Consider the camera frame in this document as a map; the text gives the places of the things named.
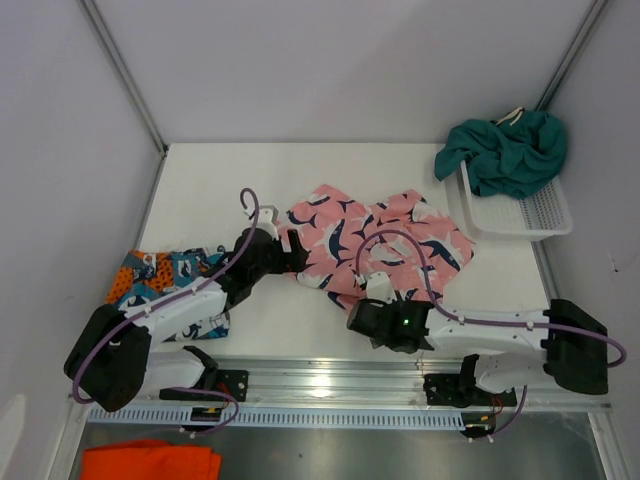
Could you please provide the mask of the pink patterned shorts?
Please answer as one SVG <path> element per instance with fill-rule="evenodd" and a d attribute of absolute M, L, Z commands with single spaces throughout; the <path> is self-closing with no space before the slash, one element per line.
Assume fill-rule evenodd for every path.
<path fill-rule="evenodd" d="M 285 229 L 309 252 L 295 279 L 345 311 L 364 297 L 360 274 L 385 272 L 402 298 L 427 301 L 427 285 L 441 298 L 474 257 L 472 241 L 414 190 L 365 205 L 324 184 L 284 213 L 282 237 Z"/>

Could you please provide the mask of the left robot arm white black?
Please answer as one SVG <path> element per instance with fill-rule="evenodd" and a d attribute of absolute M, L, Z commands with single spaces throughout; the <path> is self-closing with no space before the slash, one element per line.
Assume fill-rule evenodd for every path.
<path fill-rule="evenodd" d="M 115 412 L 141 393 L 172 399 L 182 392 L 197 400 L 215 396 L 217 364 L 192 348 L 169 356 L 158 346 L 207 317 L 225 316 L 249 297 L 267 275 L 300 273 L 309 257 L 294 230 L 290 248 L 268 230 L 249 228 L 200 276 L 153 301 L 98 307 L 69 354 L 63 371 L 81 404 Z"/>

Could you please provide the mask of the patterned orange blue shorts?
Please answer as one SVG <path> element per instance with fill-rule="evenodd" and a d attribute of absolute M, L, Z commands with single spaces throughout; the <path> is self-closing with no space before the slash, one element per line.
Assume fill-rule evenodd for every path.
<path fill-rule="evenodd" d="M 130 250 L 125 256 L 105 302 L 122 310 L 150 303 L 188 287 L 206 270 L 222 261 L 226 251 L 193 248 L 184 251 Z"/>

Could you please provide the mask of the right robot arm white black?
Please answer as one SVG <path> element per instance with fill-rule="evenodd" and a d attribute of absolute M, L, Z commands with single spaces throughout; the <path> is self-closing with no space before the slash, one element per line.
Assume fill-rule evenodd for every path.
<path fill-rule="evenodd" d="M 552 300 L 546 310 L 451 314 L 427 301 L 362 299 L 347 327 L 375 348 L 462 356 L 456 389 L 472 404 L 546 378 L 574 393 L 608 391 L 607 329 L 564 299 Z"/>

